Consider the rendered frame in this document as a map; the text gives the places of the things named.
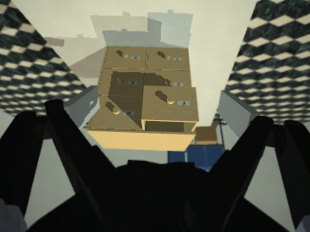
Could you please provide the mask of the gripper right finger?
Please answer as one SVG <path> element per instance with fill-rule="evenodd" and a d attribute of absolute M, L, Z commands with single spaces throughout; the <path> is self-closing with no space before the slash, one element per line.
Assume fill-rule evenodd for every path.
<path fill-rule="evenodd" d="M 304 124 L 267 116 L 221 90 L 218 114 L 239 140 L 191 187 L 185 221 L 192 232 L 223 232 L 245 196 L 266 146 L 274 147 L 295 232 L 310 232 L 310 133 Z"/>

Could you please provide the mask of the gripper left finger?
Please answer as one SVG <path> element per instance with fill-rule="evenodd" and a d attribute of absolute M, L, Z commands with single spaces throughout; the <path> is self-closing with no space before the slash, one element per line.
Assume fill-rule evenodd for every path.
<path fill-rule="evenodd" d="M 141 193 L 81 129 L 100 108 L 98 87 L 63 103 L 44 102 L 47 116 L 24 111 L 0 138 L 0 232 L 26 232 L 25 213 L 43 140 L 53 139 L 76 193 L 84 189 L 107 232 L 131 232 L 141 219 Z"/>

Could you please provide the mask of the light wooden chest of drawers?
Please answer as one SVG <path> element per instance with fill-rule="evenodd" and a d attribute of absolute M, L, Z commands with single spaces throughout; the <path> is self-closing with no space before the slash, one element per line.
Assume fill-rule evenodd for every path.
<path fill-rule="evenodd" d="M 102 68 L 97 82 L 99 89 L 102 72 L 105 69 L 104 64 L 108 53 L 108 47 L 121 46 L 107 46 Z M 144 86 L 147 82 L 147 71 L 161 71 L 161 72 L 185 72 L 189 75 L 189 86 L 191 87 L 191 69 L 188 48 L 174 48 L 174 47 L 139 47 L 146 48 L 146 64 L 145 69 L 106 69 L 106 70 L 135 70 L 144 71 Z M 148 48 L 166 48 L 166 49 L 186 49 L 188 71 L 175 70 L 151 70 L 147 69 Z M 189 132 L 163 132 L 163 131 L 143 131 L 142 123 L 140 130 L 96 130 L 91 129 L 91 119 L 89 119 L 86 131 L 103 147 L 103 148 L 117 148 L 117 149 L 138 149 L 138 150 L 162 150 L 162 151 L 184 151 L 192 139 L 196 135 L 196 128 L 192 133 Z"/>

